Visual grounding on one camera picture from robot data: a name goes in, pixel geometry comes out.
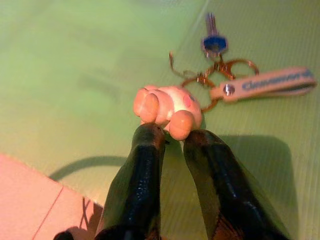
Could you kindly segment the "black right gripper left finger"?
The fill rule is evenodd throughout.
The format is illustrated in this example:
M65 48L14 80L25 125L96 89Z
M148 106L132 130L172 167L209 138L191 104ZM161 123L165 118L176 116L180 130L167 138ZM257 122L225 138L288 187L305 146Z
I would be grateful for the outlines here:
M165 133L155 123L134 132L130 153L114 177L96 230L98 240L159 240Z

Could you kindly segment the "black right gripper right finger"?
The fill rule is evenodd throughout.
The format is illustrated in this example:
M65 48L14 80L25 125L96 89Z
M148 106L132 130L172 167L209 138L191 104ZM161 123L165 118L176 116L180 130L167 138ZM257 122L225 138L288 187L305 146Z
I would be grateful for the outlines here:
M204 129L193 130L183 154L194 180L210 240L286 240L272 207L250 186L230 147Z

